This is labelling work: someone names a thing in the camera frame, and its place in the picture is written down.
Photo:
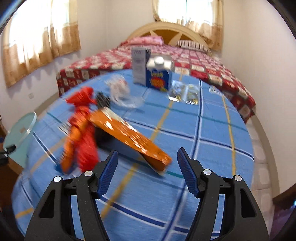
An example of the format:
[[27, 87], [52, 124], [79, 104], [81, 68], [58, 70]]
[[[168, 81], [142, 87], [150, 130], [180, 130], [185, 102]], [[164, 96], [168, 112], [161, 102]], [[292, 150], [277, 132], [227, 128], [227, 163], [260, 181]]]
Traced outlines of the black foam net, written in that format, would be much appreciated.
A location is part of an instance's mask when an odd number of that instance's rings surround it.
[[110, 108], [110, 97], [104, 95], [103, 92], [97, 92], [95, 97], [95, 103], [98, 109]]

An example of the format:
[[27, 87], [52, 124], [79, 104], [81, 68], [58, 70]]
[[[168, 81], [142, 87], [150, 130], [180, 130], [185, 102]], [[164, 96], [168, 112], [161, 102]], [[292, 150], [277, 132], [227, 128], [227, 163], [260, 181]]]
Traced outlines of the back window beige curtain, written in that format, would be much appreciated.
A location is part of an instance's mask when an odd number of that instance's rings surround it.
[[175, 23], [198, 33], [210, 49], [222, 51], [223, 2], [219, 0], [155, 0], [152, 14], [157, 22]]

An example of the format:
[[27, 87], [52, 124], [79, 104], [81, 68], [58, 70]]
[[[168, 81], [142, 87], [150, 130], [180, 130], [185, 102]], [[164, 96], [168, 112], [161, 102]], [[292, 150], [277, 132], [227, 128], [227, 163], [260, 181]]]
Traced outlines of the blue Look milk carton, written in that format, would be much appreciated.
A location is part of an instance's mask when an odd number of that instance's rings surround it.
[[168, 56], [152, 56], [146, 65], [146, 87], [167, 92], [171, 87], [174, 63]]

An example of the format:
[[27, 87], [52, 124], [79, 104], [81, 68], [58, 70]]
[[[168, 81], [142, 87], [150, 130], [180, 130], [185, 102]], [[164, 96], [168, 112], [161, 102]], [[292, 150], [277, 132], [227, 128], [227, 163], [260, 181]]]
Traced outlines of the tall white milk carton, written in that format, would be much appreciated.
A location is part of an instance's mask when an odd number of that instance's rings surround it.
[[133, 83], [146, 85], [146, 65], [151, 56], [151, 50], [143, 47], [132, 48]]

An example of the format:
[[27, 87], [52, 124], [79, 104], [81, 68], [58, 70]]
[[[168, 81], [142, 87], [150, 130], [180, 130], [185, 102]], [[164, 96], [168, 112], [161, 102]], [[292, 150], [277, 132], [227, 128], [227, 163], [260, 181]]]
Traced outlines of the left clear snack packet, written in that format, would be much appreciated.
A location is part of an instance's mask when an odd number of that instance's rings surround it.
[[168, 98], [170, 101], [183, 102], [186, 85], [180, 81], [173, 80], [168, 92]]

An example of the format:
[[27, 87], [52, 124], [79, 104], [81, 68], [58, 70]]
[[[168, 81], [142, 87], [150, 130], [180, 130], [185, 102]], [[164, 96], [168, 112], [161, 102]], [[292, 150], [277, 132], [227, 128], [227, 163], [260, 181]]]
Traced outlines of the pink floral pillow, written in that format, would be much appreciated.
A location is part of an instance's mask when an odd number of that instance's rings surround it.
[[144, 37], [134, 37], [130, 40], [121, 42], [120, 46], [129, 45], [157, 45], [161, 46], [164, 44], [164, 40], [161, 36], [144, 36]]

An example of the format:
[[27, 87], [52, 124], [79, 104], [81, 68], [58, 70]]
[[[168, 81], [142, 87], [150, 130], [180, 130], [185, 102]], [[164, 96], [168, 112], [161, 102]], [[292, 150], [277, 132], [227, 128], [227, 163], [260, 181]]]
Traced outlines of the red foam fruit net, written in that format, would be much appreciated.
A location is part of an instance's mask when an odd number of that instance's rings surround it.
[[70, 97], [66, 98], [68, 104], [74, 105], [74, 113], [69, 118], [70, 126], [79, 128], [81, 136], [77, 143], [74, 161], [81, 171], [92, 170], [99, 162], [99, 155], [94, 138], [95, 126], [90, 122], [90, 104], [95, 103], [93, 88], [83, 87]]

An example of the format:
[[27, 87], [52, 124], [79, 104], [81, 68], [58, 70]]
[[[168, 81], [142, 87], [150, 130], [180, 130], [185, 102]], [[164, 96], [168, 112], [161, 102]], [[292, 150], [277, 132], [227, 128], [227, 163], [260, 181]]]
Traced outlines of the striped pillow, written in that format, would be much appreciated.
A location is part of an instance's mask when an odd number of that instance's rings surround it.
[[200, 44], [198, 42], [194, 42], [191, 40], [178, 40], [176, 42], [176, 46], [184, 49], [189, 49], [189, 50], [196, 50], [199, 52], [204, 52], [208, 53], [209, 48], [206, 45]]

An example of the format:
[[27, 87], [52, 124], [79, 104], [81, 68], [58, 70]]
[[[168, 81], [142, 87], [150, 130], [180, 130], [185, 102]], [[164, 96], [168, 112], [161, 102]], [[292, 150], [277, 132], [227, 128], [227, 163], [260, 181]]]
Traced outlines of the right clear snack packet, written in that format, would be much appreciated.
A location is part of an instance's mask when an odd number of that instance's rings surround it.
[[186, 104], [198, 105], [199, 104], [200, 88], [197, 85], [188, 84], [185, 90], [184, 101]]

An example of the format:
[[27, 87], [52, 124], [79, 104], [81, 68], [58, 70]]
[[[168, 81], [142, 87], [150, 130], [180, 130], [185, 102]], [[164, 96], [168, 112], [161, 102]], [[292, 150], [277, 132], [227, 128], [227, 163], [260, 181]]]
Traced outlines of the orange blue snack wrapper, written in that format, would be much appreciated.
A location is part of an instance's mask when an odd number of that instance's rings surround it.
[[65, 143], [61, 156], [60, 166], [63, 173], [68, 173], [73, 165], [74, 154], [77, 147], [77, 143], [80, 140], [80, 130], [76, 126], [66, 127], [65, 125], [60, 126], [59, 130], [65, 134]]

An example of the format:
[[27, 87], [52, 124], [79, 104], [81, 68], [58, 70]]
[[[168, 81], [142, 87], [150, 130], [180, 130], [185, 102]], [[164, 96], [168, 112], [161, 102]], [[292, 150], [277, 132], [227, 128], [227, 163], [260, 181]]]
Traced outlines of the wall power socket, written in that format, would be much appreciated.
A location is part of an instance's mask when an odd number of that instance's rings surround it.
[[30, 94], [28, 95], [28, 97], [29, 97], [29, 99], [33, 99], [33, 98], [34, 98], [34, 94], [33, 94], [33, 93], [30, 93]]

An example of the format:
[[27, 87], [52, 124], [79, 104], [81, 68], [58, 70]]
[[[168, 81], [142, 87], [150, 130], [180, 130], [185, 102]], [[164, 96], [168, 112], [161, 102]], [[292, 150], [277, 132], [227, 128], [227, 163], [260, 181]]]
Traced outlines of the clear bag with red print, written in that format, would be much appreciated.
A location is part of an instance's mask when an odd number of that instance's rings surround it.
[[105, 81], [109, 87], [110, 100], [123, 108], [139, 108], [144, 104], [140, 96], [130, 95], [130, 86], [122, 74], [114, 74]]

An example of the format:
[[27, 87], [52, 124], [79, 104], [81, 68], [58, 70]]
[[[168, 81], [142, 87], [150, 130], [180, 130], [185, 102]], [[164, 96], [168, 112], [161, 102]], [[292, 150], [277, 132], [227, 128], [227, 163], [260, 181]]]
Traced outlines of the cream wooden headboard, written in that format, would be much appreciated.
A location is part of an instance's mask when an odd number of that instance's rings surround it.
[[207, 43], [198, 33], [175, 23], [153, 22], [146, 24], [133, 31], [127, 37], [127, 40], [143, 36], [161, 36], [164, 43], [171, 46], [175, 46], [178, 40], [191, 40], [208, 47]]

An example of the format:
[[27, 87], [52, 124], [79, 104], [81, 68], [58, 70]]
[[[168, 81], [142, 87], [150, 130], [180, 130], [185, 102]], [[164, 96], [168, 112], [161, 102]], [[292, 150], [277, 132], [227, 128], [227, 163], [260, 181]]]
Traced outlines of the long orange snack bag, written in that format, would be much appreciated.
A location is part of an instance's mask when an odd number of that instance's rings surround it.
[[156, 171], [163, 172], [170, 165], [172, 159], [167, 153], [110, 108], [102, 108], [92, 112], [89, 120], [93, 125], [141, 154]]

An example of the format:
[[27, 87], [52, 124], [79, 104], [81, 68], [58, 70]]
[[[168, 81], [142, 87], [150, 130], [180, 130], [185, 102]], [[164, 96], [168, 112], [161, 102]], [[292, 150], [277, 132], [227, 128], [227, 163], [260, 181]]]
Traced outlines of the left window beige curtain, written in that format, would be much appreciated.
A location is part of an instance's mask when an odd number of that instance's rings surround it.
[[2, 35], [6, 87], [80, 49], [77, 1], [25, 1]]

